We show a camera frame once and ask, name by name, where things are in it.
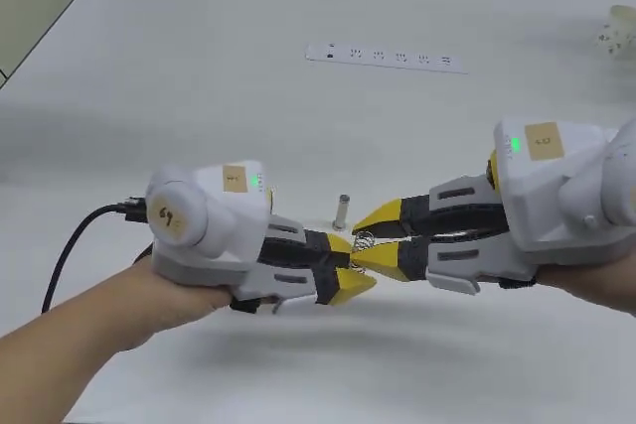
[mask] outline white power strip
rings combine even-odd
[[[311,44],[307,47],[305,58],[315,62],[333,62],[336,64],[466,73],[460,62],[454,57],[432,56],[422,53],[415,54],[404,51],[386,50],[378,47],[362,47],[333,43]]]

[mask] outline handwritten label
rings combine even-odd
[[[181,239],[188,224],[186,218],[162,197],[155,199],[150,205],[148,220],[175,240]]]
[[[558,125],[554,122],[527,125],[526,140],[530,159],[533,161],[547,161],[565,156]]]
[[[223,166],[223,190],[226,193],[247,192],[247,175],[244,166]]]

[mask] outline metal cylinder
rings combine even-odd
[[[349,209],[349,196],[343,194],[338,201],[338,209],[336,210],[336,218],[332,222],[334,230],[344,230],[347,226],[347,210]]]

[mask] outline metal spring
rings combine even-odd
[[[370,232],[362,231],[358,232],[354,238],[354,243],[351,247],[351,252],[359,252],[361,250],[365,250],[367,248],[371,248],[376,244],[376,238]],[[366,269],[364,267],[360,267],[355,265],[353,262],[349,262],[349,267],[357,270],[361,273],[365,273]]]

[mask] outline hand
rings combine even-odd
[[[601,266],[545,266],[537,281],[587,302],[636,314],[636,252]]]
[[[123,321],[122,347],[132,350],[164,330],[200,320],[230,304],[223,288],[177,285],[154,273],[150,256],[97,285],[91,292],[100,300],[117,301],[116,319]]]

